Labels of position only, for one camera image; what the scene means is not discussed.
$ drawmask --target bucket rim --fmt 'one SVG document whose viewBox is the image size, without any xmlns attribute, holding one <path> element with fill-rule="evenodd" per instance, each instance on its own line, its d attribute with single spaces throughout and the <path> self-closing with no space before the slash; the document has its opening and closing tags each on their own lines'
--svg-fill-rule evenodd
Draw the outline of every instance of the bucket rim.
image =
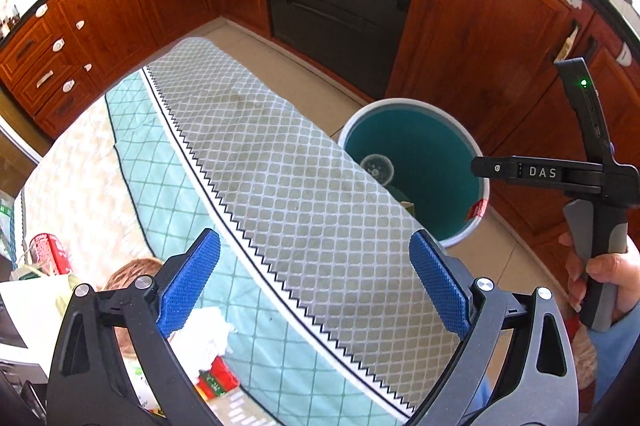
<svg viewBox="0 0 640 426">
<path fill-rule="evenodd" d="M 431 112 L 437 119 L 442 120 L 443 123 L 447 124 L 452 130 L 458 133 L 458 135 L 465 142 L 469 151 L 476 154 L 476 156 L 482 156 L 482 151 L 478 146 L 476 140 L 471 136 L 471 134 L 467 131 L 467 129 L 460 124 L 458 120 L 456 120 L 453 116 L 445 112 L 444 110 L 429 104 L 428 102 L 418 101 L 417 99 L 409 99 L 409 98 L 388 98 L 388 99 L 380 99 L 379 101 L 374 101 L 372 103 L 363 106 L 359 109 L 355 114 L 353 114 L 349 120 L 342 127 L 342 131 L 340 132 L 340 137 L 338 138 L 338 146 L 340 146 L 343 150 L 345 149 L 345 145 L 347 140 L 354 129 L 354 127 L 365 117 L 368 116 L 371 112 L 374 112 L 380 108 L 390 106 L 390 105 L 405 105 L 414 108 L 420 108 L 422 110 L 427 110 Z M 481 184 L 481 193 L 479 193 L 479 200 L 489 200 L 489 179 L 478 178 Z M 466 224 L 460 229 L 459 232 L 446 238 L 445 240 L 440 240 L 440 245 L 442 247 L 451 247 L 455 244 L 461 242 L 466 237 L 468 237 L 480 224 L 483 215 L 477 215 L 473 218 L 470 218 Z"/>
</svg>

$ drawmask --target human hand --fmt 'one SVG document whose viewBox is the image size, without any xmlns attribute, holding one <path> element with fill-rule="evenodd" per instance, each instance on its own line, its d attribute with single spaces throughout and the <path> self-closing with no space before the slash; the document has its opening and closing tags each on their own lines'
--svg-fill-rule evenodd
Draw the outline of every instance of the human hand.
<svg viewBox="0 0 640 426">
<path fill-rule="evenodd" d="M 582 260 L 573 249 L 574 240 L 568 232 L 558 238 L 563 246 L 571 247 L 566 258 L 566 270 L 569 274 L 567 284 L 569 303 L 577 311 L 587 292 L 587 283 L 581 277 L 585 271 Z M 626 253 L 612 252 L 591 258 L 586 271 L 595 281 L 613 283 L 618 286 L 618 300 L 613 310 L 612 321 L 615 323 L 640 301 L 640 253 L 631 238 L 626 238 Z"/>
</svg>

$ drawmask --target gray grip handle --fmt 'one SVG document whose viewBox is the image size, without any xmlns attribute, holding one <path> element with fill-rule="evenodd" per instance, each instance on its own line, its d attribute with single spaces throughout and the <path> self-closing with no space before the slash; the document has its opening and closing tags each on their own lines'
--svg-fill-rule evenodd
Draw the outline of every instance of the gray grip handle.
<svg viewBox="0 0 640 426">
<path fill-rule="evenodd" d="M 590 258 L 611 252 L 626 252 L 626 211 L 610 206 L 594 206 L 588 200 L 573 200 L 564 207 L 564 217 L 574 238 L 575 251 L 584 265 Z M 618 287 L 588 278 L 580 321 L 590 329 L 604 332 L 618 298 Z"/>
</svg>

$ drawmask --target fingernail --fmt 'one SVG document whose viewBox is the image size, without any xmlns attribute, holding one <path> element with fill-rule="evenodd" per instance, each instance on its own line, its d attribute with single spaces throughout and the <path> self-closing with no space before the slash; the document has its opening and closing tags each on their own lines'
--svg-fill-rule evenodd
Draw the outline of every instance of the fingernail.
<svg viewBox="0 0 640 426">
<path fill-rule="evenodd" d="M 593 260 L 587 264 L 587 272 L 589 274 L 600 274 L 602 272 L 602 262 Z"/>
</svg>

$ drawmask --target brown fur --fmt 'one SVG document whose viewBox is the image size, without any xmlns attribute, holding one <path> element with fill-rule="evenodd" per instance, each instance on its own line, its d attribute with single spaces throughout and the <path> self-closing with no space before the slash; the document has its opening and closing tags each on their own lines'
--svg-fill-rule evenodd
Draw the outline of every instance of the brown fur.
<svg viewBox="0 0 640 426">
<path fill-rule="evenodd" d="M 103 291 L 111 291 L 115 289 L 123 289 L 128 287 L 133 281 L 143 274 L 155 276 L 162 267 L 162 261 L 157 258 L 137 258 L 131 260 L 127 265 L 119 268 L 111 277 L 107 280 L 107 283 L 102 288 Z M 123 356 L 133 358 L 136 356 L 136 352 L 133 349 L 131 338 L 127 329 L 116 328 L 116 339 L 118 340 L 118 346 Z"/>
</svg>

